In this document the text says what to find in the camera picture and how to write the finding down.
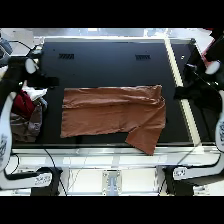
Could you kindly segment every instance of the gray cloth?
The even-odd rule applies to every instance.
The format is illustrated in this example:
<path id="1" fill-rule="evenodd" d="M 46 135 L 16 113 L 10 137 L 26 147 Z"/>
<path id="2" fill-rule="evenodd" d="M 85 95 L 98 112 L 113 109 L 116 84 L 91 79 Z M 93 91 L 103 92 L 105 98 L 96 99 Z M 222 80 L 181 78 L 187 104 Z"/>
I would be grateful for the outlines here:
<path id="1" fill-rule="evenodd" d="M 42 110 L 42 104 L 38 103 L 29 121 L 17 114 L 11 113 L 10 123 L 13 141 L 35 142 L 42 125 Z"/>

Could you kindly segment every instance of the cable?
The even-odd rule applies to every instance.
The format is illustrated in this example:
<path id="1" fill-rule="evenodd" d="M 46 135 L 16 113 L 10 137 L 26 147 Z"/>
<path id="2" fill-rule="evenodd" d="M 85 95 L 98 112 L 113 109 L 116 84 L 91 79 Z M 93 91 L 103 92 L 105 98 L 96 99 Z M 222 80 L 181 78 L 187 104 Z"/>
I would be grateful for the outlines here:
<path id="1" fill-rule="evenodd" d="M 44 149 L 44 151 L 45 151 L 45 152 L 49 155 L 49 157 L 51 158 L 51 161 L 52 161 L 52 163 L 53 163 L 53 165 L 54 165 L 54 168 L 55 168 L 55 170 L 56 170 L 56 166 L 55 166 L 55 163 L 54 163 L 54 160 L 53 160 L 51 154 L 50 154 L 46 149 Z M 60 181 L 61 186 L 62 186 L 62 188 L 63 188 L 63 190 L 64 190 L 64 192 L 65 192 L 65 195 L 68 196 L 67 193 L 66 193 L 65 187 L 64 187 L 64 185 L 63 185 L 63 183 L 62 183 L 62 181 L 61 181 L 60 176 L 59 176 L 59 181 Z"/>
<path id="2" fill-rule="evenodd" d="M 162 183 L 161 188 L 160 188 L 160 190 L 159 190 L 158 196 L 160 196 L 160 193 L 161 193 L 161 191 L 162 191 L 162 189 L 163 189 L 163 185 L 164 185 L 164 183 L 165 183 L 165 180 L 166 180 L 166 178 L 164 178 L 164 180 L 163 180 L 163 183 Z"/>
<path id="3" fill-rule="evenodd" d="M 17 156 L 16 154 L 15 154 L 15 156 L 18 158 L 18 163 L 17 163 L 16 168 L 12 171 L 12 173 L 10 173 L 10 175 L 13 174 L 13 173 L 17 170 L 17 168 L 18 168 L 18 166 L 19 166 L 19 164 L 20 164 L 19 156 Z"/>
<path id="4" fill-rule="evenodd" d="M 85 161 L 84 161 L 84 163 L 83 163 L 83 166 L 82 166 L 82 168 L 81 169 L 79 169 L 79 171 L 77 172 L 77 174 L 76 174 L 76 176 L 75 176 L 75 180 L 73 181 L 73 183 L 71 184 L 71 186 L 69 187 L 69 189 L 68 189 L 68 191 L 73 187 L 73 185 L 75 184 L 75 182 L 76 182 L 76 179 L 77 179 L 77 177 L 78 177 L 78 174 L 79 174 L 79 172 L 84 168 L 84 166 L 85 166 L 85 164 L 86 164 L 86 159 L 87 159 L 87 157 L 85 158 Z"/>
<path id="5" fill-rule="evenodd" d="M 30 48 L 29 46 L 27 46 L 26 44 L 18 41 L 18 40 L 8 40 L 9 43 L 19 43 L 19 44 L 22 44 L 23 46 L 29 48 L 30 50 L 32 50 L 32 48 Z"/>

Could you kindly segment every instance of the pile of clothes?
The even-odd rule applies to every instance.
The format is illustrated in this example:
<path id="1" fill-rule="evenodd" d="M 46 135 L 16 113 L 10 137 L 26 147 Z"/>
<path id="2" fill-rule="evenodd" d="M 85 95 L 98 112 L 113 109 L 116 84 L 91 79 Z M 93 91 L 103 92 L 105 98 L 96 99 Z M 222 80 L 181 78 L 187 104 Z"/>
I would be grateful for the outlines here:
<path id="1" fill-rule="evenodd" d="M 24 86 L 16 96 L 11 114 L 10 124 L 13 142 L 35 142 L 40 133 L 43 112 L 47 109 L 47 102 L 43 96 L 47 89 L 35 90 Z"/>

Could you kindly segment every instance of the white cloth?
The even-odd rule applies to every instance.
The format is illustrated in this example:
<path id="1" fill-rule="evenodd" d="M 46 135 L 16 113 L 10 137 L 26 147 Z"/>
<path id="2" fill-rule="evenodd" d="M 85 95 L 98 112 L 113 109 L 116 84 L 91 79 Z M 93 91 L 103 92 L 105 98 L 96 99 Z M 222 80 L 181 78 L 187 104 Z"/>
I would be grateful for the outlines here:
<path id="1" fill-rule="evenodd" d="M 23 86 L 23 91 L 26 91 L 32 101 L 44 96 L 47 89 L 36 90 L 33 87 Z"/>

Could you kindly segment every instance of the folded brown shirt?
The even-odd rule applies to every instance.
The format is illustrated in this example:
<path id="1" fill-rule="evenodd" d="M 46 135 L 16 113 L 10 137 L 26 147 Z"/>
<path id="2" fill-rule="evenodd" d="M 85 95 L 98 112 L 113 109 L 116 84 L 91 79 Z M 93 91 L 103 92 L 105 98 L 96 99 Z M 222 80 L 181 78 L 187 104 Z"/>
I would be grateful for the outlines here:
<path id="1" fill-rule="evenodd" d="M 165 127 L 162 86 L 65 89 L 61 137 L 129 132 L 126 142 L 153 154 Z"/>

